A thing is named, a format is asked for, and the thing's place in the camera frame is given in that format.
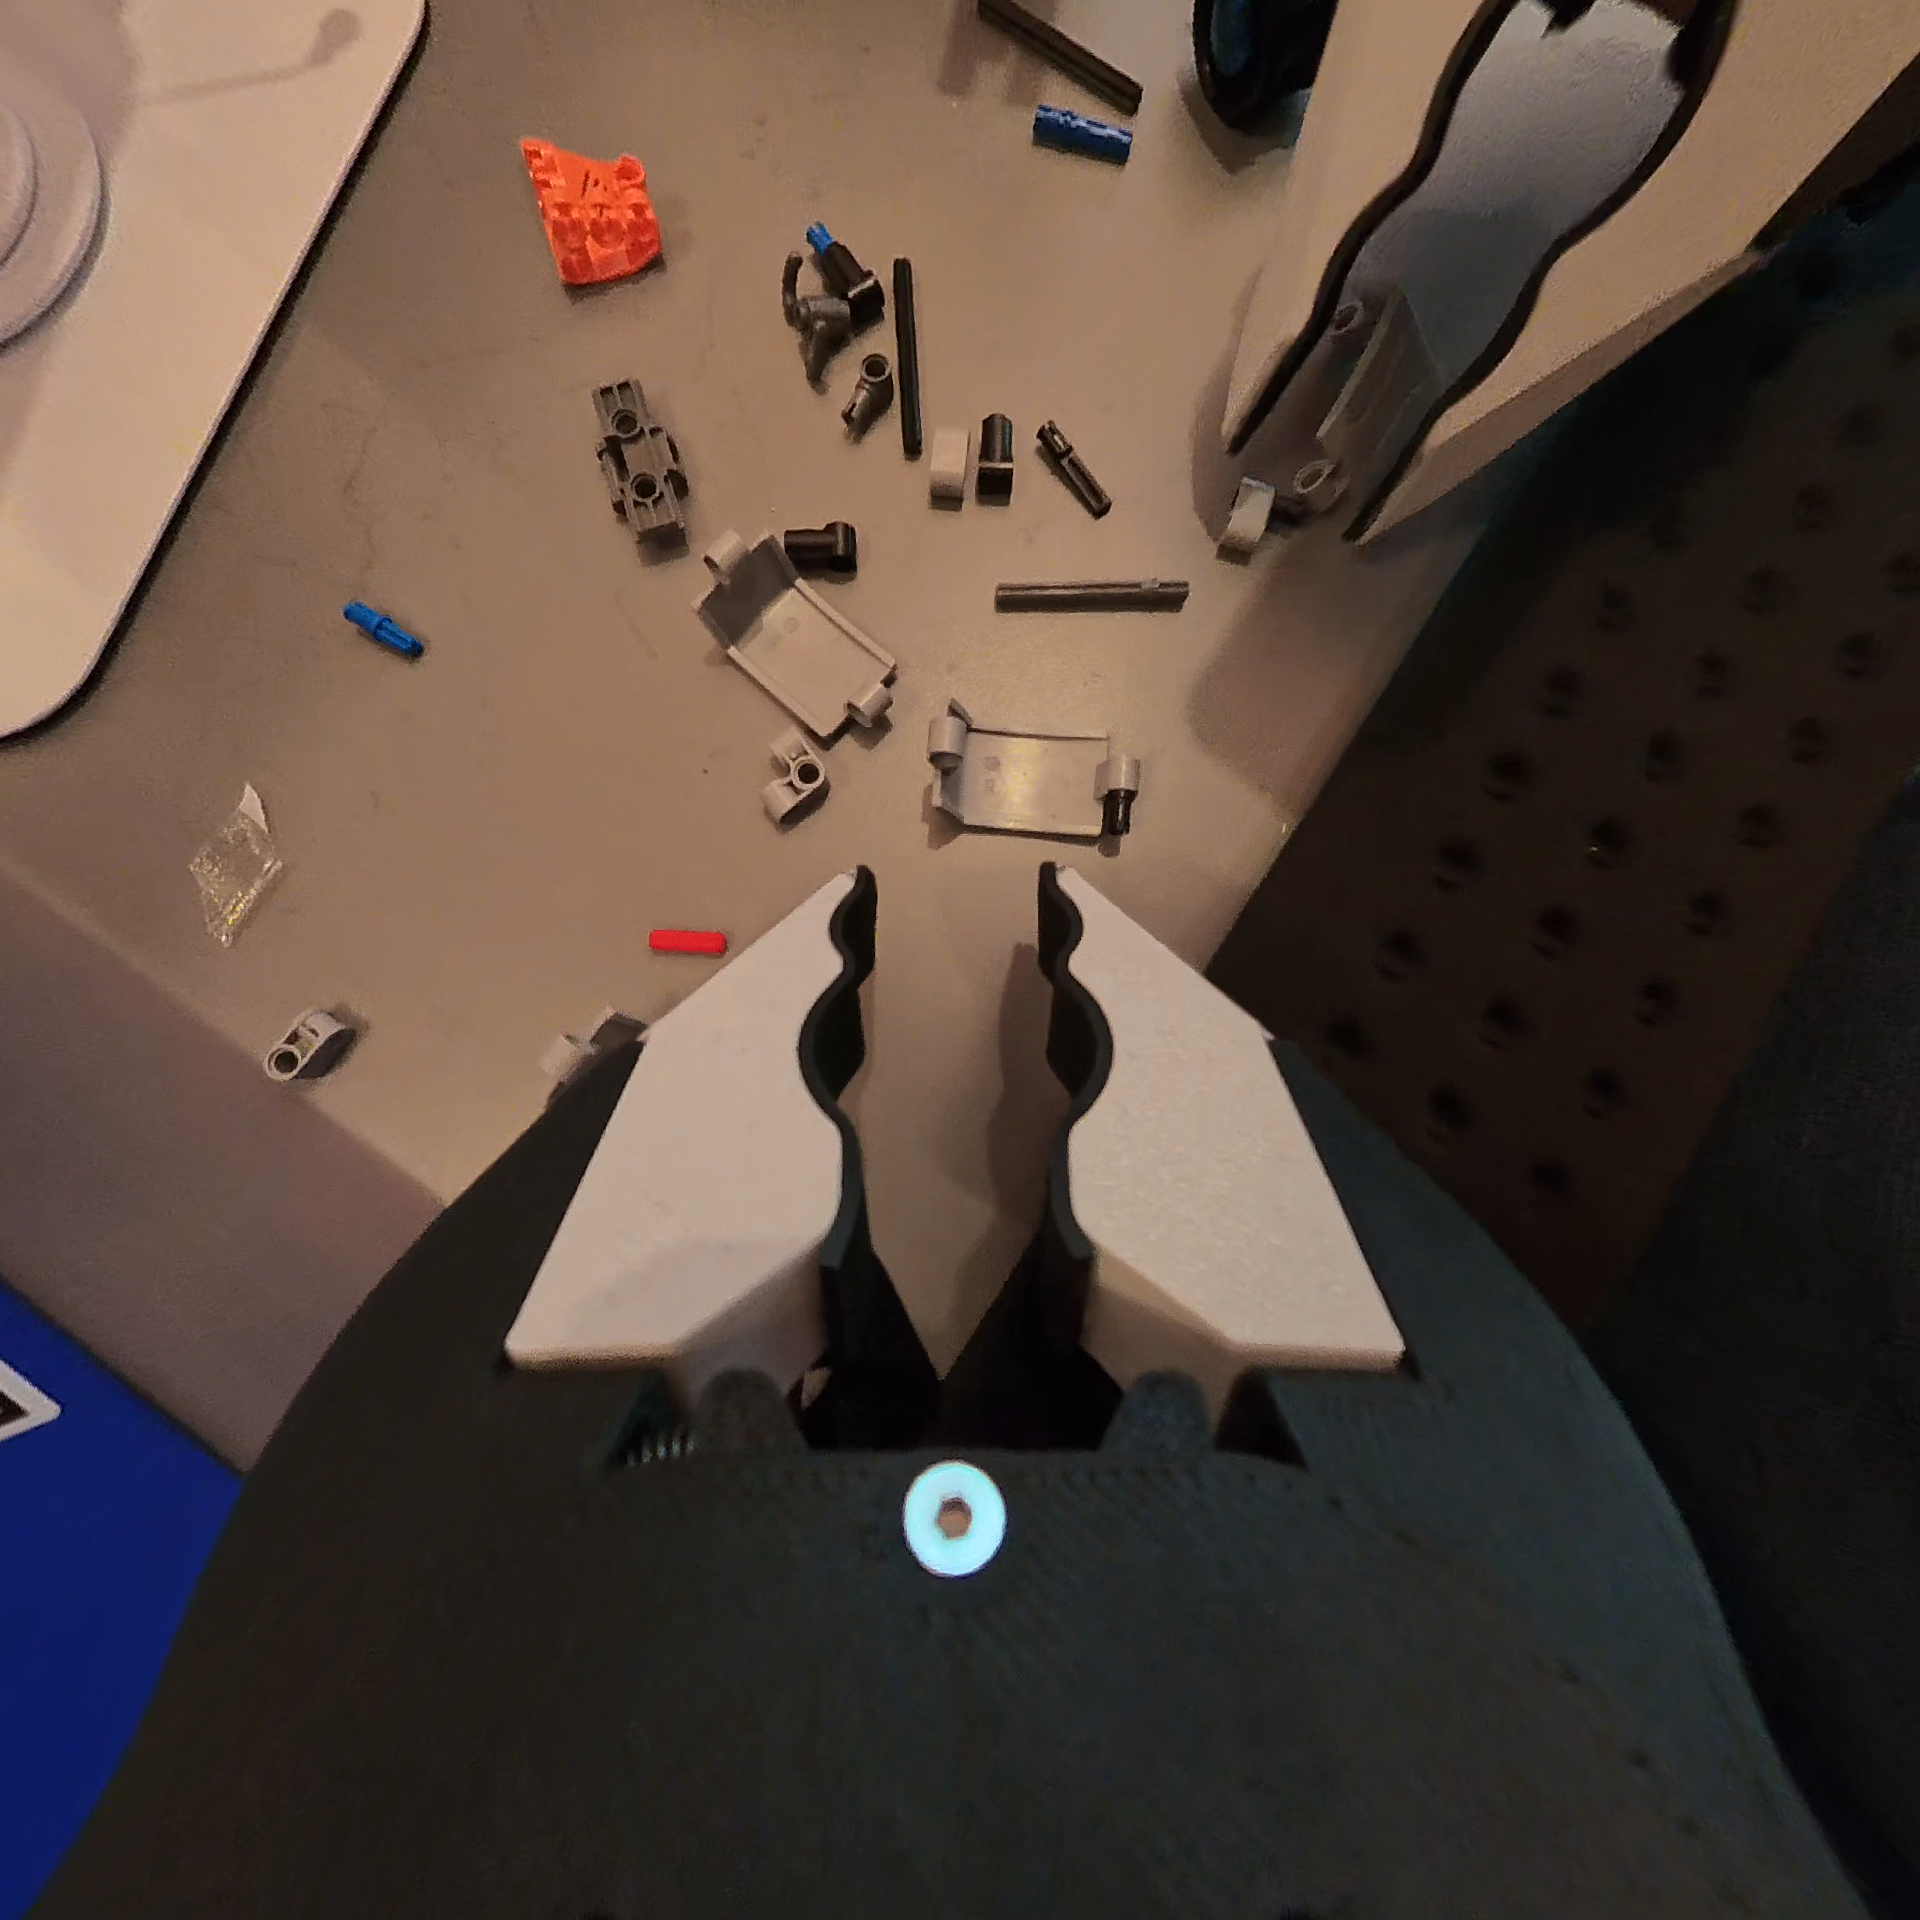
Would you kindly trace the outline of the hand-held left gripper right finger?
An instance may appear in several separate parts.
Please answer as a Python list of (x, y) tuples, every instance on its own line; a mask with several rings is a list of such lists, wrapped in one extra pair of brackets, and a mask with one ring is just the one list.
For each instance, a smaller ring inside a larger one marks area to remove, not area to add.
[(1099, 1446), (1175, 1384), (1214, 1435), (1268, 1376), (1390, 1377), (1407, 1339), (1278, 1043), (1089, 875), (1038, 871), (1044, 1064), (1064, 1113), (1042, 1214), (960, 1353), (960, 1436)]

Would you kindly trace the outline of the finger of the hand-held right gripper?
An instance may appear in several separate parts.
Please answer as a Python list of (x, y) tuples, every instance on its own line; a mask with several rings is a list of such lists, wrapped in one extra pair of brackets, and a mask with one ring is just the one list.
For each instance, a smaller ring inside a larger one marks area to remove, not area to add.
[(1639, 168), (1518, 288), (1354, 512), (1425, 512), (1741, 277), (1765, 230), (1918, 67), (1918, 5), (1719, 5), (1704, 72)]
[(1381, 222), (1435, 173), (1498, 5), (1339, 5), (1237, 332), (1223, 447), (1243, 452), (1329, 331)]

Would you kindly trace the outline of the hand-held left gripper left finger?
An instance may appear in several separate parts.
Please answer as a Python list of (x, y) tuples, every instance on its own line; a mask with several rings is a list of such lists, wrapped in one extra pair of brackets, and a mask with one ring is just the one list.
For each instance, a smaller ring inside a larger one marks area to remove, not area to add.
[(914, 1446), (942, 1377), (874, 1253), (843, 1094), (866, 1061), (880, 879), (833, 875), (637, 1044), (502, 1353), (656, 1371), (681, 1400), (757, 1371), (823, 1446)]

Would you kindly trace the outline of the grey grooved curved panel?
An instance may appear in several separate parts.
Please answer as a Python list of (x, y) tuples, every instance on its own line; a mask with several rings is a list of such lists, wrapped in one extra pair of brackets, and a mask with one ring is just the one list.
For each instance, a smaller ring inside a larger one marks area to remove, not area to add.
[(1289, 480), (1296, 518), (1372, 493), (1436, 397), (1436, 365), (1411, 302), (1390, 282), (1333, 315), (1307, 364), (1309, 455)]

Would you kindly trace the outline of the small light grey connector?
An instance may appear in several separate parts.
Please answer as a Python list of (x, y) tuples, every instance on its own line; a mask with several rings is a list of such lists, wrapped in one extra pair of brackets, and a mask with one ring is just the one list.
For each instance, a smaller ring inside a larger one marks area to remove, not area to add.
[(643, 1035), (643, 1019), (608, 1006), (586, 1031), (563, 1031), (558, 1038), (552, 1038), (540, 1058), (544, 1078), (548, 1083), (545, 1107), (552, 1107), (608, 1052), (632, 1043), (643, 1043)]

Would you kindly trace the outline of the clear plastic scrap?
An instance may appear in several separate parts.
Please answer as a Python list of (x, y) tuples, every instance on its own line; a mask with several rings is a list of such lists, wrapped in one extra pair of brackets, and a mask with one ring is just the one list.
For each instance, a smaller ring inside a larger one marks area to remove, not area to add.
[(268, 805), (248, 782), (209, 841), (191, 859), (206, 934), (231, 947), (285, 871)]

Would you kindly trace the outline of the person's clothed body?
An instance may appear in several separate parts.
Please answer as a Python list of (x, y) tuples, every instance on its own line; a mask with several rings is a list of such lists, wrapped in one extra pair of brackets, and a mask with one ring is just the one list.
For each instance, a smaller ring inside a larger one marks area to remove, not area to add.
[(1588, 1337), (1791, 1772), (1918, 1916), (1918, 782)]

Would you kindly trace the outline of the grey H-shaped connector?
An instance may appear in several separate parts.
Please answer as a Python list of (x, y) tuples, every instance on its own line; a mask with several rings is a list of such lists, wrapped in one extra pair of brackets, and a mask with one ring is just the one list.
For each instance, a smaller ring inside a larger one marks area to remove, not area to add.
[(594, 389), (599, 466), (637, 549), (687, 547), (688, 477), (677, 437), (634, 379)]

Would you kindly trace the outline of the orange wedge brick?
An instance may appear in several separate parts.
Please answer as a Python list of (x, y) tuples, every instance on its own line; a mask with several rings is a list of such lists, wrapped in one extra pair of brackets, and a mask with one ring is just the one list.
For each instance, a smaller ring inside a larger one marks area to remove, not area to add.
[(523, 138), (519, 156), (568, 290), (627, 282), (661, 264), (664, 230), (639, 156), (594, 159), (545, 138)]

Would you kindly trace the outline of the blue plastic bin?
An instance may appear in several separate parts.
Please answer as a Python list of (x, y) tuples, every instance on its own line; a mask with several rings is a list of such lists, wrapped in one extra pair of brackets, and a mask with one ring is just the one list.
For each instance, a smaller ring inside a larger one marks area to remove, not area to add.
[(101, 1798), (239, 1485), (5, 1291), (5, 1916)]

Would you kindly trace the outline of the white book stand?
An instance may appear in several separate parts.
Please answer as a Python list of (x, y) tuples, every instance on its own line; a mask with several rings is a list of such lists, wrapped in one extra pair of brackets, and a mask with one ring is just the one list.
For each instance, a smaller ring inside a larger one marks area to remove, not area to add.
[(5, 5), (5, 737), (94, 676), (426, 5)]

